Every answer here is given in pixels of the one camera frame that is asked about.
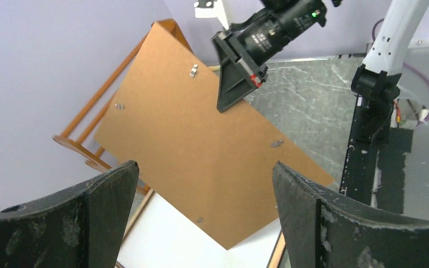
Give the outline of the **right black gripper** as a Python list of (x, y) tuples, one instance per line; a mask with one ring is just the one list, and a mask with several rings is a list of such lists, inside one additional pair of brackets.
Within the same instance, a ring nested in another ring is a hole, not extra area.
[(220, 65), (217, 110), (223, 113), (257, 90), (268, 77), (265, 62), (315, 23), (326, 24), (322, 1), (262, 1), (264, 8), (212, 43)]

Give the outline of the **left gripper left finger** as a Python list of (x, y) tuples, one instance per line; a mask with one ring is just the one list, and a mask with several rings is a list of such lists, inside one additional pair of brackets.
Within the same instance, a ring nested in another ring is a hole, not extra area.
[(129, 160), (0, 211), (0, 267), (115, 267), (138, 179)]

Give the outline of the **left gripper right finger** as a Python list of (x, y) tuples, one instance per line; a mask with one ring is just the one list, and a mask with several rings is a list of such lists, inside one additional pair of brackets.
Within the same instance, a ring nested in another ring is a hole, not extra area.
[(429, 221), (355, 201), (282, 162), (272, 180), (291, 267), (429, 267)]

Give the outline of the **brown cardboard backing board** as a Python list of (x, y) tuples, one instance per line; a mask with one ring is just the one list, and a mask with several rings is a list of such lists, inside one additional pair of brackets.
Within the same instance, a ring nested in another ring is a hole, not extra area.
[(94, 139), (225, 249), (277, 219), (272, 169), (333, 178), (242, 101), (217, 108), (218, 76), (153, 24)]

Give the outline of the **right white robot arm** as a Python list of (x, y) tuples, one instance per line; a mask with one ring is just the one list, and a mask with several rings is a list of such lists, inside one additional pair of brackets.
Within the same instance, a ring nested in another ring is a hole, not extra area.
[[(212, 37), (220, 64), (217, 110), (225, 112), (266, 82), (266, 62), (313, 25), (326, 25), (322, 1), (264, 1), (245, 22), (232, 23)], [(353, 138), (386, 143), (398, 81), (412, 37), (429, 1), (393, 1), (351, 90), (364, 101)]]

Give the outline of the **orange wooden shelf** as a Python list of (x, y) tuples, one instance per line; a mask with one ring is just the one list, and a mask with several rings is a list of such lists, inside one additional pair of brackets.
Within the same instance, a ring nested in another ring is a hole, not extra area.
[[(61, 132), (61, 134), (53, 135), (52, 139), (63, 147), (70, 149), (72, 151), (77, 152), (78, 154), (85, 157), (85, 164), (90, 168), (97, 170), (100, 173), (106, 172), (111, 168), (110, 164), (104, 162), (101, 159), (101, 156), (105, 152), (105, 148), (98, 145), (99, 147), (95, 152), (91, 152), (90, 149), (84, 147), (84, 142), (90, 137), (90, 135), (94, 132), (94, 129), (97, 128), (101, 119), (104, 117), (107, 110), (111, 107), (112, 99), (115, 95), (117, 95), (117, 90), (111, 95), (110, 98), (105, 101), (104, 105), (99, 105), (98, 102), (101, 102), (100, 99), (105, 95), (108, 95), (107, 91), (114, 84), (114, 82), (123, 74), (125, 70), (128, 70), (129, 75), (133, 77), (135, 74), (132, 71), (132, 62), (134, 59), (137, 61), (137, 54), (140, 52), (141, 48), (144, 47), (144, 42), (148, 35), (151, 35), (152, 28), (155, 26), (156, 30), (159, 32), (165, 32), (165, 35), (172, 35), (172, 39), (176, 39), (178, 43), (183, 45), (186, 49), (192, 52), (187, 40), (185, 39), (183, 33), (181, 32), (180, 27), (176, 23), (176, 21), (172, 18), (160, 20), (153, 22), (151, 25), (150, 31), (142, 38), (142, 40), (136, 45), (136, 47), (127, 55), (127, 57), (123, 60), (123, 62), (116, 68), (116, 70), (110, 75), (110, 77), (104, 82), (104, 84), (100, 87), (99, 90), (91, 97), (91, 99), (84, 105), (84, 107), (80, 110), (80, 112), (76, 115), (76, 117), (66, 126), (66, 128)], [(84, 130), (75, 140), (71, 139), (71, 135), (75, 129), (81, 124), (84, 126)]]

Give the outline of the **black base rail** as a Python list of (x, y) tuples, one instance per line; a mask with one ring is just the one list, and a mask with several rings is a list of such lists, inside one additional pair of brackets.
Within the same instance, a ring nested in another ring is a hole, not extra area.
[(404, 212), (406, 155), (412, 151), (413, 130), (386, 124), (368, 136), (366, 103), (356, 98), (340, 194), (374, 208)]

